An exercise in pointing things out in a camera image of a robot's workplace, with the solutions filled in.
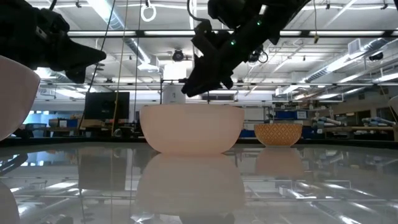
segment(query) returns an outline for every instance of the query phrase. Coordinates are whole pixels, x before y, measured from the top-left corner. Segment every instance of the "fluorescent light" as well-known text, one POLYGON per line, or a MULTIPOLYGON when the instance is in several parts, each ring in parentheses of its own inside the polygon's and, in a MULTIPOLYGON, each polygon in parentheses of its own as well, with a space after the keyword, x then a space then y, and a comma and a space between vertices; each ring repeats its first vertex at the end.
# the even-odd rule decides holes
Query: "fluorescent light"
POLYGON ((294 99, 295 99, 295 100, 299 100, 299 99, 302 99, 302 98, 304 98, 304 97, 305 97, 304 94, 300 94, 299 96, 296 96, 294 99))
POLYGON ((316 33, 318 33, 318 35, 329 35, 329 36, 334 36, 334 35, 363 35, 363 36, 367 36, 367 35, 382 35, 384 33, 384 31, 310 31, 310 35, 314 36, 316 33))
POLYGON ((61 182, 61 183, 57 183, 57 184, 51 185, 51 186, 49 186, 47 188, 50 188, 50 189, 64 189, 64 188, 71 187, 71 186, 76 185, 76 184, 77 184, 77 182, 61 182))
POLYGON ((145 35, 195 35, 193 30, 157 30, 144 31, 145 35))
POLYGON ((178 80, 187 77, 187 68, 178 63, 170 63, 164 66, 163 79, 178 80))
POLYGON ((116 30, 109 30, 108 33, 106 33, 106 31, 69 31, 68 35, 70 37, 79 37, 79 36, 85 36, 85 35, 89 35, 89 36, 98 36, 98 37, 102 37, 102 36, 115 36, 115 35, 126 35, 126 36, 132 36, 132 35, 136 35, 135 31, 116 31, 116 30))
POLYGON ((380 82, 385 82, 385 81, 392 80, 392 79, 395 79, 395 78, 398 78, 398 73, 393 73, 393 74, 390 74, 390 75, 384 75, 382 77, 375 78, 372 82, 373 83, 380 83, 380 82))
POLYGON ((16 188, 10 189, 10 191, 14 193, 20 189, 22 189, 22 187, 16 187, 16 188))
POLYGON ((340 80, 338 83, 348 82, 348 81, 354 80, 355 78, 358 78, 358 77, 359 77, 359 75, 351 75, 349 77, 346 77, 346 78, 340 80))
POLYGON ((283 94, 290 93, 291 91, 297 89, 297 88, 310 88, 310 85, 290 85, 287 87, 286 90, 283 91, 283 94))
POLYGON ((287 35, 300 35, 301 31, 295 31, 295 30, 282 30, 279 32, 279 35, 281 36, 287 36, 287 35))
POLYGON ((264 12, 266 11, 266 9, 267 9, 267 6, 266 5, 262 5, 261 8, 260 8, 259 15, 263 15, 264 12))
POLYGON ((108 20, 111 16, 112 8, 106 1, 87 0, 87 3, 101 16, 103 19, 108 20))
POLYGON ((37 68, 34 72, 41 78, 41 79, 48 79, 48 78, 56 78, 51 76, 51 70, 49 68, 37 68))
POLYGON ((353 89, 353 90, 347 91, 347 92, 345 92, 344 94, 350 94, 350 93, 354 93, 354 92, 356 92, 356 91, 359 91, 359 90, 361 90, 361 89, 363 89, 363 87, 361 87, 361 88, 356 88, 356 89, 353 89))
POLYGON ((237 90, 211 90, 210 94, 235 94, 237 90))
POLYGON ((76 91, 71 91, 71 90, 57 90, 57 93, 64 95, 64 96, 69 96, 73 98, 84 98, 85 95, 78 93, 76 91))
POLYGON ((332 97, 335 97, 337 95, 338 95, 337 93, 325 94, 325 95, 319 96, 318 99, 332 98, 332 97))

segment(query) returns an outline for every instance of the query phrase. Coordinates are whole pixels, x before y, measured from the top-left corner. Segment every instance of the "metal frame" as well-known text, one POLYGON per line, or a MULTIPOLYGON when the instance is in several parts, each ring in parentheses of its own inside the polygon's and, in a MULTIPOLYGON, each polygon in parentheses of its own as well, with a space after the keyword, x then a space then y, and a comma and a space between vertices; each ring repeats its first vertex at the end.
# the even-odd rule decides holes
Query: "metal frame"
MULTIPOLYGON (((319 38, 379 38, 398 37, 396 30, 318 30, 319 38)), ((71 30, 68 33, 71 38, 103 38, 103 30, 71 30)), ((171 38, 187 37, 195 35, 193 30, 126 30, 125 38, 171 38)), ((280 37, 284 38, 314 38, 314 30, 282 30, 280 37)), ((106 38, 123 38, 123 31, 109 30, 106 38)))

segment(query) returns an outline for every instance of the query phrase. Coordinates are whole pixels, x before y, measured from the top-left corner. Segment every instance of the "black screen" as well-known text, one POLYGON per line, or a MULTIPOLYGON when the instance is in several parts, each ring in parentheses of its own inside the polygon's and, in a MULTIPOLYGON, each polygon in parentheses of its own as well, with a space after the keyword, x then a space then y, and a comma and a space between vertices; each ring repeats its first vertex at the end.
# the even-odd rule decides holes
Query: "black screen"
MULTIPOLYGON (((87 93, 85 119, 113 119, 116 93, 87 93)), ((129 119, 130 93, 119 93, 118 118, 129 119)))

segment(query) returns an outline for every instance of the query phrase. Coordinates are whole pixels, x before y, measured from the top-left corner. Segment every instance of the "ceiling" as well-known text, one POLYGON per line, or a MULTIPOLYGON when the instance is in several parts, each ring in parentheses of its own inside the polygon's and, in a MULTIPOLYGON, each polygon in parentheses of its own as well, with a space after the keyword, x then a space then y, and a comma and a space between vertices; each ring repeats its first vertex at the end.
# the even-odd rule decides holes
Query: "ceiling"
MULTIPOLYGON (((97 11, 91 7, 90 1, 80 1, 81 8, 75 6, 75 1, 58 0, 55 11, 60 13, 70 24, 71 30, 106 30, 106 22, 97 11)), ((33 6, 48 7, 50 0, 28 0, 33 6)), ((196 13, 198 17, 210 18, 207 15, 206 3, 204 0, 197 0, 196 13)), ((186 1, 166 0, 150 2, 157 11, 154 19, 150 22, 140 19, 140 1, 128 1, 126 28, 129 30, 176 30, 192 29, 197 23, 191 21, 185 8, 186 1)), ((382 0, 339 0, 331 1, 330 9, 326 9, 326 1, 315 0, 317 10, 313 8, 313 2, 301 10, 295 18, 286 26, 285 30, 315 30, 315 21, 318 30, 394 30, 398 28, 398 13, 392 0, 387 0, 387 8, 381 10, 384 3, 382 0)), ((117 0, 115 12, 120 16, 120 20, 126 18, 126 1, 117 0)), ((150 9, 145 10, 145 16, 150 17, 150 9)), ((227 29, 219 21, 212 20, 214 29, 227 29)), ((336 58, 346 54, 348 43, 355 38, 324 38, 314 44, 313 38, 281 38, 277 45, 272 45, 268 41, 264 43, 264 51, 267 52, 269 59, 267 63, 252 67, 247 63, 242 63, 234 70, 232 76, 234 82, 243 79, 244 82, 254 83, 294 83, 302 80, 303 77, 310 75, 310 72, 322 68, 322 66, 331 63, 336 58)), ((364 45, 375 38, 363 38, 361 44, 364 45)), ((74 38, 75 42, 90 47, 100 48, 103 39, 95 38, 74 38)), ((192 58, 193 45, 190 38, 139 38, 136 39, 140 48, 147 55, 154 55, 160 60, 160 66, 163 67, 171 61, 171 54, 175 49, 182 49, 183 53, 192 58)), ((383 60, 371 62, 369 59, 359 58, 347 66, 335 70, 314 82, 335 83, 352 74, 361 72, 367 68, 375 67, 381 63, 394 59, 397 53, 396 43, 388 45, 384 50, 383 60)), ((136 81, 150 83, 160 82, 159 72, 145 72, 137 69, 137 62, 133 51, 123 45, 123 40, 119 38, 108 38, 104 44, 104 51, 107 53, 107 59, 102 61, 105 64, 103 71, 96 75, 95 82, 104 82, 107 78, 117 81, 121 75, 121 82, 133 83, 136 81)), ((187 68, 187 75, 192 70, 192 61, 181 62, 182 66, 187 68)), ((86 77, 91 79, 94 72, 94 66, 86 71, 86 77)), ((115 86, 108 86, 110 90, 115 90, 115 86)), ((257 90, 275 90, 278 85, 259 86, 257 90)), ((133 90, 134 86, 121 87, 122 90, 133 90)), ((137 86, 139 90, 159 90, 160 86, 152 85, 150 88, 145 85, 137 86)))

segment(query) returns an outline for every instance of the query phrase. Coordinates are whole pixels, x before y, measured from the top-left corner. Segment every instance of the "ceiling pipe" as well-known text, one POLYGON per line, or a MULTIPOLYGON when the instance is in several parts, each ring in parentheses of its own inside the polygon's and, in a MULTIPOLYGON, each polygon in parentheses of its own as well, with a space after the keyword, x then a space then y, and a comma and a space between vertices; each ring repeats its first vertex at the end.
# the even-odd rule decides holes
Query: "ceiling pipe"
MULTIPOLYGON (((109 17, 111 17, 109 23, 109 29, 111 30, 123 30, 126 28, 122 17, 119 15, 117 10, 112 11, 112 4, 108 0, 87 0, 87 3, 97 12, 97 14, 108 23, 109 17)), ((138 61, 141 65, 140 70, 147 72, 159 72, 159 66, 156 64, 156 58, 151 58, 145 53, 139 46, 136 40, 133 38, 123 38, 124 43, 137 55, 138 61)))
POLYGON ((361 55, 353 59, 349 59, 348 53, 343 54, 342 56, 339 56, 338 58, 334 59, 332 63, 326 64, 322 68, 316 69, 316 72, 310 72, 310 74, 306 76, 302 81, 309 83, 324 75, 330 74, 337 69, 340 69, 352 62, 355 62, 357 59, 361 59, 373 54, 374 52, 380 50, 382 47, 386 46, 387 44, 390 44, 393 40, 395 39, 378 38, 376 40, 370 41, 370 43, 366 44, 363 47, 363 53, 361 55))

